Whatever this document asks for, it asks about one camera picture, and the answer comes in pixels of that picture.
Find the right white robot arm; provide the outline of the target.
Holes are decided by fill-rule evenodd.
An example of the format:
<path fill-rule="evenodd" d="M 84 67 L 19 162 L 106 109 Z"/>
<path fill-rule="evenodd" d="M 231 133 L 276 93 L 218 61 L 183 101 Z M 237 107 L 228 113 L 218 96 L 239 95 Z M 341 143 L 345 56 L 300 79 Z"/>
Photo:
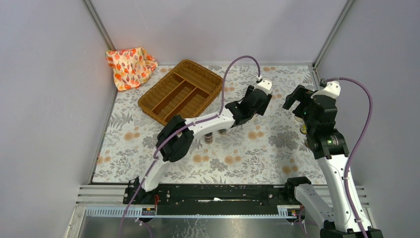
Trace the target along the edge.
<path fill-rule="evenodd" d="M 293 114 L 303 119 L 307 128 L 307 144 L 323 172 L 332 206 L 320 197 L 307 177 L 289 178 L 284 198 L 290 204 L 300 203 L 310 213 L 322 238 L 381 238 L 382 231 L 373 227 L 363 211 L 347 165 L 350 152 L 346 140 L 335 128 L 340 91 L 336 81 L 319 91 L 298 85 L 283 105 L 288 110 L 299 102 Z"/>

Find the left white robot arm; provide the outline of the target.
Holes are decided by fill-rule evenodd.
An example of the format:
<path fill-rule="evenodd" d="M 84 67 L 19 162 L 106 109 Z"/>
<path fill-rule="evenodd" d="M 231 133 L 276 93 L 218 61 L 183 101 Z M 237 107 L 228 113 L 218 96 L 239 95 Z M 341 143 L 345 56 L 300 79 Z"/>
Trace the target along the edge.
<path fill-rule="evenodd" d="M 263 115 L 272 98 L 272 85 L 263 80 L 247 88 L 242 100 L 226 104 L 222 111 L 196 118 L 174 116 L 157 136 L 156 151 L 144 177 L 139 179 L 135 198 L 143 204 L 152 201 L 154 189 L 170 163 L 184 158 L 194 139 L 218 130 L 230 129 L 247 123 L 256 114 Z"/>

